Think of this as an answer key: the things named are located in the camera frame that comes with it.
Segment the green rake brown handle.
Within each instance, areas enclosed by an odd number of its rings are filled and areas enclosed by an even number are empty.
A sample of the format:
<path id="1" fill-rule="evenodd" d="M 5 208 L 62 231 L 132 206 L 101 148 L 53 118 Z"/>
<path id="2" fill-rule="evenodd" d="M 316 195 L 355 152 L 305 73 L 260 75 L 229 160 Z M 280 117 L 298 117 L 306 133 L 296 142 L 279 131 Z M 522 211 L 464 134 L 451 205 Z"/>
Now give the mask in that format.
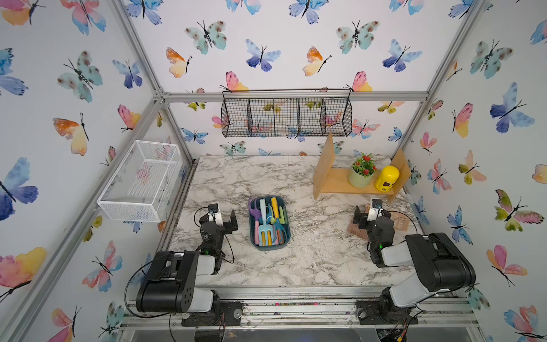
<path id="1" fill-rule="evenodd" d="M 286 215 L 282 206 L 279 206 L 279 222 L 282 225 L 286 224 Z"/>

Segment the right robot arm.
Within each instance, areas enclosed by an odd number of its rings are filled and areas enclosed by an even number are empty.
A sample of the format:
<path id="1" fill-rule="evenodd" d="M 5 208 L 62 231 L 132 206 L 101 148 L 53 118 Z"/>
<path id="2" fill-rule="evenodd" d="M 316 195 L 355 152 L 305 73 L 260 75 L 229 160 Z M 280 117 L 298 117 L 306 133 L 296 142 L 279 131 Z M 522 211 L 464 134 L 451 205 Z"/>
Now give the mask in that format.
<path id="1" fill-rule="evenodd" d="M 454 292 L 476 281 L 473 266 L 444 233 L 406 235 L 394 244 L 391 213 L 374 205 L 367 212 L 356 207 L 352 224 L 366 233 L 367 251 L 374 265 L 414 267 L 415 272 L 407 279 L 383 290 L 378 302 L 385 312 L 411 309 L 436 294 Z"/>

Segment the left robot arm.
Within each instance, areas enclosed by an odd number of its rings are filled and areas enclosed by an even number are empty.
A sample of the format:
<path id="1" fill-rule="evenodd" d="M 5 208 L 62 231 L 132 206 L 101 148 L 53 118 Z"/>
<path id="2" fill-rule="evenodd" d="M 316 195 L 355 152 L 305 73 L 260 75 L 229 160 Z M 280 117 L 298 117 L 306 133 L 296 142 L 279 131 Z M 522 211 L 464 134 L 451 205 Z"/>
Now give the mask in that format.
<path id="1" fill-rule="evenodd" d="M 159 315 L 208 313 L 216 302 L 216 292 L 196 288 L 199 276 L 219 273 L 226 261 L 223 244 L 239 228 L 235 211 L 224 221 L 215 205 L 199 219 L 202 243 L 193 250 L 160 251 L 144 263 L 135 275 L 141 275 L 135 304 L 140 313 Z"/>

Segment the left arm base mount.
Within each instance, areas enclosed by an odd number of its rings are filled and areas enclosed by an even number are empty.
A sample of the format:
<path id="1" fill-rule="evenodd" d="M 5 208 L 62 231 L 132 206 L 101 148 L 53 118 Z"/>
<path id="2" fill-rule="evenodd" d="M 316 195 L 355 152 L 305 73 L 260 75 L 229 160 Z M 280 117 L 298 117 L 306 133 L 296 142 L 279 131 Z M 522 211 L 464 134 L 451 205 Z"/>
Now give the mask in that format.
<path id="1" fill-rule="evenodd" d="M 243 316 L 242 302 L 215 302 L 209 312 L 189 313 L 181 320 L 183 327 L 232 327 L 240 326 Z"/>

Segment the purple fork pink handle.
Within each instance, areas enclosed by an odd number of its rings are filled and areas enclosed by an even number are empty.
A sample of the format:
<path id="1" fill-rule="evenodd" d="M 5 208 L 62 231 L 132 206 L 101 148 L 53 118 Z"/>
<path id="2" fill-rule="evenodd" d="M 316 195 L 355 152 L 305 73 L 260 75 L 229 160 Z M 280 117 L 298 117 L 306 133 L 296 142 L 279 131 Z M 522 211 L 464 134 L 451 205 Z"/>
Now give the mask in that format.
<path id="1" fill-rule="evenodd" d="M 259 225 L 261 223 L 261 212 L 259 210 L 259 205 L 257 204 L 257 199 L 249 199 L 249 214 L 254 218 L 254 244 L 258 247 L 260 238 L 259 238 Z"/>

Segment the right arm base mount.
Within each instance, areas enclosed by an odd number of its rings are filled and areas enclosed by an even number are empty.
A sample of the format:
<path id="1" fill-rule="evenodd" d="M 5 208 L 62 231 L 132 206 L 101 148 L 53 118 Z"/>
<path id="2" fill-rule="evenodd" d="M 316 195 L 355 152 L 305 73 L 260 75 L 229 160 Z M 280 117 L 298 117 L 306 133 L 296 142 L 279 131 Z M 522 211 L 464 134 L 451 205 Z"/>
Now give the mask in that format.
<path id="1" fill-rule="evenodd" d="M 399 308 L 379 299 L 356 302 L 356 316 L 362 326 L 417 324 L 417 318 L 411 315 L 411 310 Z"/>

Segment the teal fork yellow handle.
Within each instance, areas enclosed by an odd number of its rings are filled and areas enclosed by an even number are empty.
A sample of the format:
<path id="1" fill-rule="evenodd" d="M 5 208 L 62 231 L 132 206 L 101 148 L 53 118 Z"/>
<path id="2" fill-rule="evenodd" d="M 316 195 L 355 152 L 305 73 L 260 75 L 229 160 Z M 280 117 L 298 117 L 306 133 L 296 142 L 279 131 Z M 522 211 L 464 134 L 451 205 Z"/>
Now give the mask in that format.
<path id="1" fill-rule="evenodd" d="M 278 244 L 284 245 L 286 242 L 286 233 L 285 233 L 284 226 L 281 223 L 278 200 L 275 197 L 272 198 L 272 209 L 273 209 L 273 216 L 275 219 L 274 227 L 278 235 Z"/>

